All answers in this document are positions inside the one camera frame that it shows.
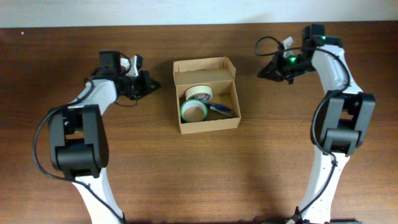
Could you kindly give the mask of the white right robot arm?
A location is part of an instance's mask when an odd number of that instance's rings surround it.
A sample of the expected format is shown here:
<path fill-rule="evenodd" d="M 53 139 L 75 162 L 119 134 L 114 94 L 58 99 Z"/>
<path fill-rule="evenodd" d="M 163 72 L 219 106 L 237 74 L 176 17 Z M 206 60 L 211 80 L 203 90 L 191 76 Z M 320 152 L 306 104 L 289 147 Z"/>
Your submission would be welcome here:
<path fill-rule="evenodd" d="M 259 78 L 293 83 L 295 78 L 317 72 L 324 98 L 317 106 L 310 128 L 314 161 L 303 199 L 286 223 L 332 223 L 331 205 L 341 173 L 360 147 L 370 124 L 376 99 L 355 82 L 345 61 L 342 40 L 326 35 L 322 24 L 302 31 L 302 45 L 295 54 L 293 39 L 277 43 L 272 60 Z"/>

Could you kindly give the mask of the cardboard box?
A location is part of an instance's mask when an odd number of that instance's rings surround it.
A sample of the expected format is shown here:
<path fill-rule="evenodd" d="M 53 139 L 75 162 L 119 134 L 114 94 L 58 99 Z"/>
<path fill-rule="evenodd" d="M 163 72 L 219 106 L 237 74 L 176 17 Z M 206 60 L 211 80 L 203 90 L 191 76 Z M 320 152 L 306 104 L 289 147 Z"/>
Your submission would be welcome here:
<path fill-rule="evenodd" d="M 173 64 L 173 76 L 177 95 L 178 123 L 181 134 L 201 133 L 237 128 L 241 120 L 235 85 L 236 68 L 228 57 L 181 60 Z M 209 100 L 226 106 L 233 118 L 228 118 L 210 110 L 206 120 L 196 123 L 186 123 L 180 116 L 180 107 L 187 101 L 187 89 L 206 85 L 211 87 L 213 98 Z"/>

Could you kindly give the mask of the beige masking tape roll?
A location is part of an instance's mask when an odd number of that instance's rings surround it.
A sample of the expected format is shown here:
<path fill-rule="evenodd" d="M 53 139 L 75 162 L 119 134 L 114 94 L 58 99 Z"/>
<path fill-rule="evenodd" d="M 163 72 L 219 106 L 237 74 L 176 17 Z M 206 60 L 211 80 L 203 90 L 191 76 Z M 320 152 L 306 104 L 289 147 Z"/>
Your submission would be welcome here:
<path fill-rule="evenodd" d="M 186 90 L 186 99 L 198 98 L 202 100 L 211 100 L 213 98 L 213 92 L 211 87 L 206 85 L 193 86 Z"/>

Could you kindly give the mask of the blue pen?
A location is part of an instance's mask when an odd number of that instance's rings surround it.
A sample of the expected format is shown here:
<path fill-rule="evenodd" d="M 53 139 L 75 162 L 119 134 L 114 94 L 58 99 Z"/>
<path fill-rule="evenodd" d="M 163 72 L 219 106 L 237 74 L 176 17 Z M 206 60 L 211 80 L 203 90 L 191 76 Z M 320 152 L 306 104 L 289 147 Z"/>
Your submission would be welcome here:
<path fill-rule="evenodd" d="M 221 111 L 231 111 L 230 108 L 228 108 L 228 107 L 226 107 L 226 106 L 223 106 L 223 105 L 220 105 L 220 104 L 217 104 L 217 103 L 212 103 L 212 102 L 206 100 L 205 98 L 190 97 L 190 100 L 192 100 L 192 99 L 196 99 L 196 100 L 200 100 L 200 101 L 204 102 L 204 104 L 206 104 L 206 106 L 207 106 L 208 108 L 214 107 L 214 108 L 216 108 L 216 109 L 218 109 L 218 110 L 221 110 Z"/>

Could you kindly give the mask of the green tape roll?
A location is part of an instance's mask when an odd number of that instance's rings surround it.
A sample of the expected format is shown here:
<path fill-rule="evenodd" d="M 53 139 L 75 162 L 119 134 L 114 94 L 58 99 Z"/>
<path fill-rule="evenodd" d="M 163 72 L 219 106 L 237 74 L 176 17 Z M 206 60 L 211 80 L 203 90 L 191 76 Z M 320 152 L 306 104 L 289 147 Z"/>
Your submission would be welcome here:
<path fill-rule="evenodd" d="M 208 108 L 198 99 L 189 99 L 180 107 L 180 116 L 186 123 L 196 123 L 206 120 Z"/>

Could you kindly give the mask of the black pen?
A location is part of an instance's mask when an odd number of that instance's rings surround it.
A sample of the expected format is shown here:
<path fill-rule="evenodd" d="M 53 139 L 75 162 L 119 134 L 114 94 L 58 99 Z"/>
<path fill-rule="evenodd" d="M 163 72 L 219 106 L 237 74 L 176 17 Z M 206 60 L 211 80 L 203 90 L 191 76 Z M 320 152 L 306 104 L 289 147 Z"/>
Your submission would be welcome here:
<path fill-rule="evenodd" d="M 215 108 L 214 106 L 211 106 L 210 110 L 212 110 L 214 112 L 217 112 L 219 114 L 222 114 L 223 116 L 228 117 L 228 118 L 233 118 L 234 117 L 232 114 L 230 114 L 228 112 L 225 112 L 223 110 L 219 110 L 219 109 Z"/>

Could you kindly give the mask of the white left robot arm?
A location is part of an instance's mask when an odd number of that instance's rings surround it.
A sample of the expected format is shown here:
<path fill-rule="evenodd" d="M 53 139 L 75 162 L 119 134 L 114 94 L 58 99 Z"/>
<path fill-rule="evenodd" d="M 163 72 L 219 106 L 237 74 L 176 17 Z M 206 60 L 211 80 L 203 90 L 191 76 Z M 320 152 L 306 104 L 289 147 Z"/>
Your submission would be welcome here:
<path fill-rule="evenodd" d="M 108 180 L 109 146 L 103 123 L 107 108 L 123 96 L 133 102 L 160 88 L 142 70 L 143 58 L 118 51 L 99 53 L 99 67 L 72 102 L 52 109 L 47 119 L 53 168 L 82 197 L 92 223 L 125 223 Z"/>

